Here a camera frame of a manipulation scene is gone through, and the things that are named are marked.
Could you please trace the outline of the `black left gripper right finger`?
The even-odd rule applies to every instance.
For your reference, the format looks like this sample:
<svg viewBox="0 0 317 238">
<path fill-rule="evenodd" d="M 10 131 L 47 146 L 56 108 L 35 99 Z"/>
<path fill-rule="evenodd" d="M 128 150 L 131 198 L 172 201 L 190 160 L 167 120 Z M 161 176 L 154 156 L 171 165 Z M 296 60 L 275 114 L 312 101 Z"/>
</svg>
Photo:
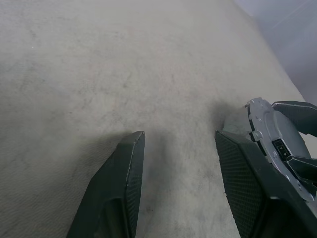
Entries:
<svg viewBox="0 0 317 238">
<path fill-rule="evenodd" d="M 315 238 L 317 218 L 260 148 L 218 130 L 217 153 L 226 197 L 242 238 Z"/>
</svg>

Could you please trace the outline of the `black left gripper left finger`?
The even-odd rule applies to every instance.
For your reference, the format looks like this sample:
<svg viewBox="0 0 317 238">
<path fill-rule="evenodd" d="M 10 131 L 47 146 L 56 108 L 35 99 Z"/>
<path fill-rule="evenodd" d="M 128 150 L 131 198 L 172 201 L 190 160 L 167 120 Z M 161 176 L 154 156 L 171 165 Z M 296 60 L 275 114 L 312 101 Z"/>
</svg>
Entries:
<svg viewBox="0 0 317 238">
<path fill-rule="evenodd" d="M 131 133 L 91 178 L 69 238 L 133 238 L 142 191 L 145 134 Z"/>
</svg>

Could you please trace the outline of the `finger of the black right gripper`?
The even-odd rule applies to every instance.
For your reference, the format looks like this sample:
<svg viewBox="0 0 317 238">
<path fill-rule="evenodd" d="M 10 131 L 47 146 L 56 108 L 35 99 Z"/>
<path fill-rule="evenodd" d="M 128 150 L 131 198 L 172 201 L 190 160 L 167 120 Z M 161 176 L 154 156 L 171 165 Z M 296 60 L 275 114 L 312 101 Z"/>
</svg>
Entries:
<svg viewBox="0 0 317 238">
<path fill-rule="evenodd" d="M 317 194 L 317 160 L 289 156 L 284 165 L 312 196 Z"/>
<path fill-rule="evenodd" d="M 317 136 L 317 107 L 308 102 L 277 101 L 272 107 L 289 118 L 303 134 Z"/>
</svg>

